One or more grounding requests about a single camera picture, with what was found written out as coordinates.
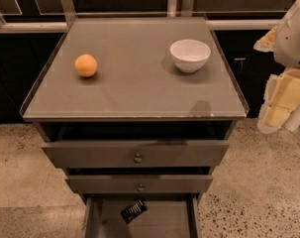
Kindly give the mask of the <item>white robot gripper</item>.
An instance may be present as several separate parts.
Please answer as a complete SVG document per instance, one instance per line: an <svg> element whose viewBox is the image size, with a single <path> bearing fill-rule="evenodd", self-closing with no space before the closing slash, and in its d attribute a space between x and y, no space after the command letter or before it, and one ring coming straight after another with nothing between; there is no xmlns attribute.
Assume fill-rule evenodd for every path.
<svg viewBox="0 0 300 238"><path fill-rule="evenodd" d="M284 127L300 105L300 0L295 1L277 27L257 40L253 48L264 53L273 51L274 59L287 66L280 75L269 77L258 115L258 130L271 134Z"/></svg>

